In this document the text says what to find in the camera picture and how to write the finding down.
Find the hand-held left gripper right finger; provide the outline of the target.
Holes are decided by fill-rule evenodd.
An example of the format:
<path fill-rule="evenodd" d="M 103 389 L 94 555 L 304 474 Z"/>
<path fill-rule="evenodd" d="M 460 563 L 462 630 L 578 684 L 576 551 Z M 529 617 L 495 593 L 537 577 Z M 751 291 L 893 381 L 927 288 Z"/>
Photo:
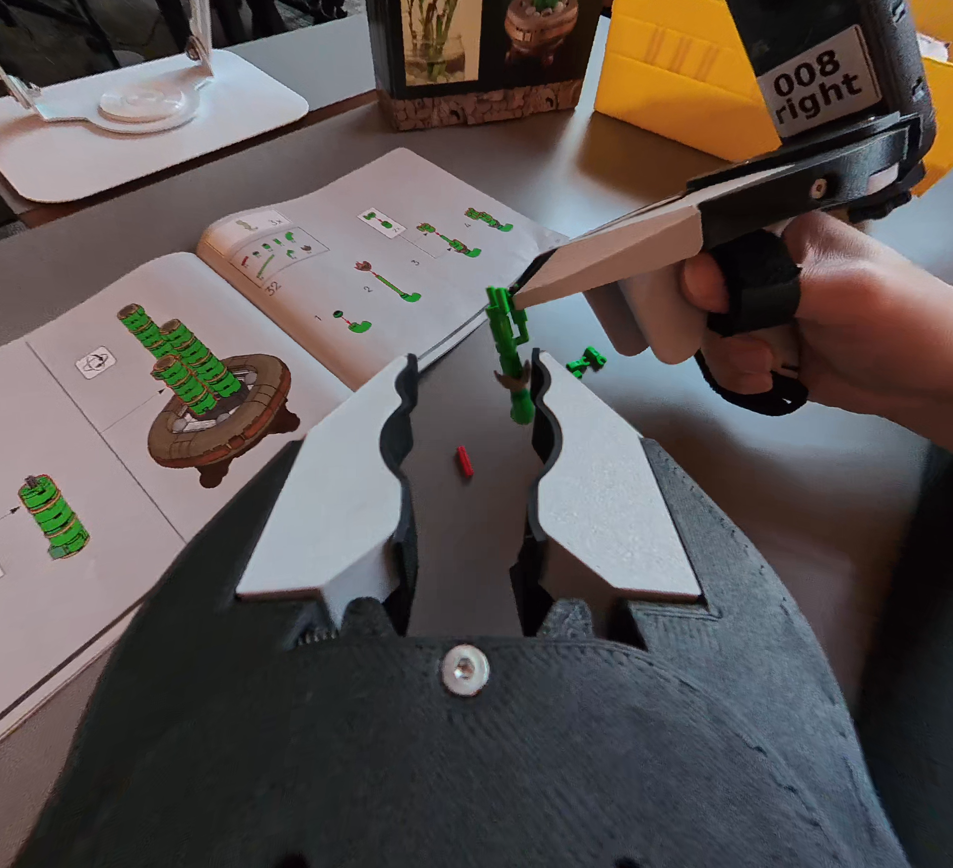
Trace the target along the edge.
<path fill-rule="evenodd" d="M 701 600 L 640 433 L 545 351 L 533 352 L 530 391 L 542 469 L 512 569 L 522 632 L 560 599 L 582 600 L 597 634 L 620 601 Z"/>

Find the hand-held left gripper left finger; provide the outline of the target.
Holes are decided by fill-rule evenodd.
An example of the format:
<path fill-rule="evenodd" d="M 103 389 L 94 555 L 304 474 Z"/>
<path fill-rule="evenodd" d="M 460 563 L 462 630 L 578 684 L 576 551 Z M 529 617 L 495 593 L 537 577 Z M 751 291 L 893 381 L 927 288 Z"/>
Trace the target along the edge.
<path fill-rule="evenodd" d="M 416 357 L 400 356 L 308 432 L 237 584 L 240 598 L 316 598 L 339 627 L 351 600 L 371 597 L 407 632 L 417 556 L 401 464 L 417 385 Z"/>

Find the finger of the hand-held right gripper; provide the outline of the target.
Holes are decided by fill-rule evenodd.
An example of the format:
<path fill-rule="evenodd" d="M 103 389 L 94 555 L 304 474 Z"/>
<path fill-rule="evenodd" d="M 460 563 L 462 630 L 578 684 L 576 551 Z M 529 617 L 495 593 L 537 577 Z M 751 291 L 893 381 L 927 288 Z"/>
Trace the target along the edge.
<path fill-rule="evenodd" d="M 518 280 L 521 310 L 673 266 L 795 215 L 791 163 L 737 163 L 684 194 L 621 217 L 535 260 Z"/>

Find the green lego bamboo stem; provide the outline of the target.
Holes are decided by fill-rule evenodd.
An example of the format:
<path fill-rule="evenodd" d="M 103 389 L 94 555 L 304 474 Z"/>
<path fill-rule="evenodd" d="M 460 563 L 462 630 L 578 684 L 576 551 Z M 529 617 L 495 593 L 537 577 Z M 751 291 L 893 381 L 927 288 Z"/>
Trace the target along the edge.
<path fill-rule="evenodd" d="M 520 425 L 530 425 L 535 407 L 530 396 L 530 364 L 520 357 L 519 346 L 529 339 L 527 313 L 515 308 L 510 290 L 487 287 L 486 313 L 499 359 L 494 372 L 497 382 L 506 388 L 511 400 L 511 418 Z"/>

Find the lego instruction booklet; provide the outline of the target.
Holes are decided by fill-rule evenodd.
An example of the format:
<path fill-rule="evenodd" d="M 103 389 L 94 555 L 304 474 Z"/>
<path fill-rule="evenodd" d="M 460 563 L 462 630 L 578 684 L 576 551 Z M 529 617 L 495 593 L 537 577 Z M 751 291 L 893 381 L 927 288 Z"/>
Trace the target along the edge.
<path fill-rule="evenodd" d="M 187 541 L 389 361 L 567 237 L 399 148 L 222 218 L 2 347 L 2 735 L 111 647 Z"/>

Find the black lego set box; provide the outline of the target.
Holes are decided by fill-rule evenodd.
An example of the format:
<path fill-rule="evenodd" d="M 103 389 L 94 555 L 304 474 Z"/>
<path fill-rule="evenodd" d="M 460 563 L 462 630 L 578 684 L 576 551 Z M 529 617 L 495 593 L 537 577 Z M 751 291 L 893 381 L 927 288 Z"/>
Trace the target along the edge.
<path fill-rule="evenodd" d="M 378 101 L 399 131 L 574 108 L 604 0 L 366 0 Z"/>

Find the person's right hand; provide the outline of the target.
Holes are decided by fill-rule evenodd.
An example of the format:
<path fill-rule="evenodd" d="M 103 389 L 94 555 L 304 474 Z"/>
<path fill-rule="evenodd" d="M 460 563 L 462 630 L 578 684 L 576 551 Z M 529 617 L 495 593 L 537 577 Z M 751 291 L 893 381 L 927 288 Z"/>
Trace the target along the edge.
<path fill-rule="evenodd" d="M 801 382 L 812 402 L 889 420 L 952 449 L 952 288 L 823 213 L 783 240 L 801 267 Z"/>

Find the yellow plastic bin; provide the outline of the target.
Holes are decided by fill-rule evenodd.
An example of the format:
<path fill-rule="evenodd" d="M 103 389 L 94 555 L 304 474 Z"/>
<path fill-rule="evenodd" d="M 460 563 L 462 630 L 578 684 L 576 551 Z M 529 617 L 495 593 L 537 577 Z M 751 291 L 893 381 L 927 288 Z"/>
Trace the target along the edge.
<path fill-rule="evenodd" d="M 725 0 L 613 0 L 596 110 L 729 160 L 860 112 L 884 79 L 859 24 L 756 74 Z"/>

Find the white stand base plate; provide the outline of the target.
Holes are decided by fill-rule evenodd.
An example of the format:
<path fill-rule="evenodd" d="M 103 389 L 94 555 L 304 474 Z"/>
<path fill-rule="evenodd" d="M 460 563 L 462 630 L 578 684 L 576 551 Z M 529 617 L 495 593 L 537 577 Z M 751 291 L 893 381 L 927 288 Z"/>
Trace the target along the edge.
<path fill-rule="evenodd" d="M 40 88 L 1 71 L 2 176 L 65 204 L 295 123 L 307 100 L 212 47 L 209 0 L 189 0 L 177 55 Z"/>

